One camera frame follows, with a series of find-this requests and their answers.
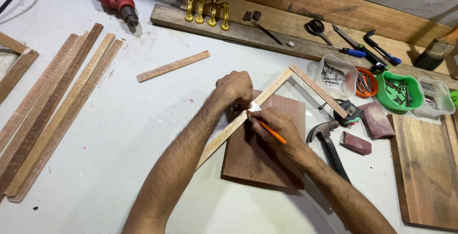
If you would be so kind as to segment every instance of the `scissors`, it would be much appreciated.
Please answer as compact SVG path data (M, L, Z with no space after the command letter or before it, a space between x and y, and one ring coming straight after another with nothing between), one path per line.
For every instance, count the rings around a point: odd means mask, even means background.
M313 19L312 21L306 23L304 27L310 34L314 36L320 36L327 44L334 46L332 42L323 34L324 25L320 20Z

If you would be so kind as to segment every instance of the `hairy forearm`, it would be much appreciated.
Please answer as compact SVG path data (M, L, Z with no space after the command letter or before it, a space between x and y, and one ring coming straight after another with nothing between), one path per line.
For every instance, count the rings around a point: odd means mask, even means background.
M353 234L395 234L380 211L356 188L333 171L309 146L303 144L298 167L321 190L337 216Z
M203 148L215 129L228 97L216 89L186 128L160 156L132 206L123 233L163 232L175 204L191 181Z

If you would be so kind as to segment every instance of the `clear plastic container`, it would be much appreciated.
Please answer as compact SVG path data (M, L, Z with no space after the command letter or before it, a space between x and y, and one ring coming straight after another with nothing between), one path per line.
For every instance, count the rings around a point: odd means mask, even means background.
M335 85L326 83L321 79L322 75L321 72L324 68L324 63L328 64L331 67L335 67L336 69L342 70L343 73L347 77L347 81L342 85ZM313 81L317 83L329 96L334 99L342 99L345 100L350 96L354 96L356 94L356 79L358 77L358 70L352 64L340 60L334 55L327 54L323 56L323 59L318 63L317 72L315 74L315 78Z
M455 105L453 104L452 98L448 87L439 80L432 80L429 78L417 79L418 85L420 86L421 96L423 98L423 104L420 108L415 110L416 114L422 116L440 116L445 114L455 113ZM437 101L437 108L433 108L425 100L425 96L432 97Z

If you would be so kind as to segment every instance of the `folded sandpaper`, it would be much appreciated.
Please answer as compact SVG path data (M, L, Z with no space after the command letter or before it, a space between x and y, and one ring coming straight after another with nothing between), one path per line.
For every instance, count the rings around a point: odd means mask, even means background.
M340 145L360 155L368 155L372 152L371 143L345 131L340 136Z
M358 108L364 112L362 120L372 139L396 135L380 103L373 101Z

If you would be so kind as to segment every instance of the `hammer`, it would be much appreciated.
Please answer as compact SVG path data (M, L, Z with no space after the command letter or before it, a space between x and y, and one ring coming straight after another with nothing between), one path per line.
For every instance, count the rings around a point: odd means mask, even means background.
M336 151L333 141L329 138L331 136L331 130L336 129L339 126L337 121L329 121L312 128L307 135L306 142L311 143L315 136L318 137L321 144L323 145L324 153L329 161L329 167L331 167L337 174L344 178L348 183L351 184L350 179L345 172L345 169L340 161L339 154Z

